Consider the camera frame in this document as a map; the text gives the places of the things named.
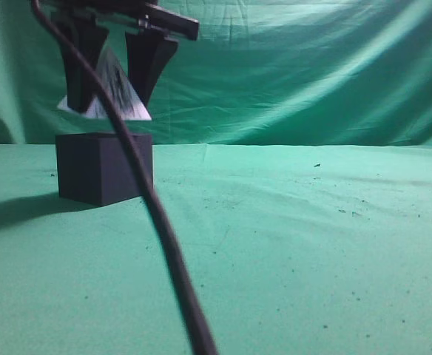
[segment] green table surface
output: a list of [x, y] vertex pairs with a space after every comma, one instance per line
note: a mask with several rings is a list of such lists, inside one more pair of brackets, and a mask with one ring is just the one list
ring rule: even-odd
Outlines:
[[[0, 145], [0, 355], [190, 354], [140, 198]], [[432, 147], [155, 146], [221, 354], [432, 354]]]

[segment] green cloth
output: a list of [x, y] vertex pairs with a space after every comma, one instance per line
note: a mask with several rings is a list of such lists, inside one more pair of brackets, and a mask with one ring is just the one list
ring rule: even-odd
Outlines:
[[[156, 143], [432, 145], [432, 0], [162, 0], [201, 22], [155, 88]], [[109, 45], [127, 66], [124, 29]], [[60, 112], [58, 45], [0, 0], [0, 143], [107, 130]]]
[[[432, 353], [432, 148], [154, 155], [221, 355]], [[0, 355], [190, 354], [141, 199], [56, 179], [54, 146], [0, 145]]]

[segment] black cable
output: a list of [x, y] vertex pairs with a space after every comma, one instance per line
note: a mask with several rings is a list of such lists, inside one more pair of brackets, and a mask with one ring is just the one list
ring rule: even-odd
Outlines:
[[149, 210], [154, 227], [160, 238], [165, 254], [166, 264], [178, 299], [178, 305], [186, 326], [186, 332], [192, 345], [194, 355], [216, 355], [217, 349], [209, 330], [206, 318], [193, 289], [177, 237], [170, 225], [169, 218], [153, 188], [147, 174], [141, 153], [131, 138], [118, 109], [112, 102], [100, 78], [79, 50], [63, 35], [60, 30], [41, 11], [39, 0], [32, 0], [32, 10], [38, 22], [60, 43], [65, 46], [80, 64], [94, 86], [96, 95], [102, 103], [111, 124], [121, 142], [126, 158], [131, 166], [135, 182], [139, 186], [142, 198]]

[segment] black foam block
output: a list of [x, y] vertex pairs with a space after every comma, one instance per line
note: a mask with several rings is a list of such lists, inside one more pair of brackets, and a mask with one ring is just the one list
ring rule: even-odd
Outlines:
[[[152, 136], [132, 138], [153, 180]], [[114, 133], [57, 135], [55, 150], [60, 197], [106, 206], [141, 195]]]

